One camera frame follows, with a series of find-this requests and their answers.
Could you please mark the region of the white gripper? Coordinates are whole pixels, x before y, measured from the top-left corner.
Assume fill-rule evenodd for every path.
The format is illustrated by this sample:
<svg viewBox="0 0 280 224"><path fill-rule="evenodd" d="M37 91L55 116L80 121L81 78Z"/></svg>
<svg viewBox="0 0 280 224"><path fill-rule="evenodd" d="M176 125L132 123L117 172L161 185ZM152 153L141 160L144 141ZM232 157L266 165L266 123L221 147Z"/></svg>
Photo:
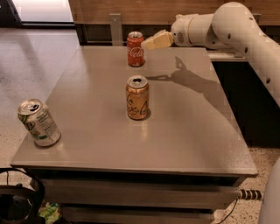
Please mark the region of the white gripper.
<svg viewBox="0 0 280 224"><path fill-rule="evenodd" d="M173 42L180 47L191 47L193 43L189 37L189 26L196 14L176 16L175 22L171 25L171 32L161 30L141 43L144 50L155 50L170 47Z"/></svg>

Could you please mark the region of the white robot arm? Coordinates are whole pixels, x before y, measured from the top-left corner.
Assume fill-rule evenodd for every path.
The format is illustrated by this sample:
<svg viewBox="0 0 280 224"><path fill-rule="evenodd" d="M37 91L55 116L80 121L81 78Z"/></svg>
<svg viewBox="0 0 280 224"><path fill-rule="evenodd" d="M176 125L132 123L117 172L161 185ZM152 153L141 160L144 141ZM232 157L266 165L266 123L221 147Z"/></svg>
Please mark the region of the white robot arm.
<svg viewBox="0 0 280 224"><path fill-rule="evenodd" d="M153 50L171 45L236 50L280 107L280 45L261 30L243 4L224 3L213 14L178 14L169 31L157 32L142 42L141 47Z"/></svg>

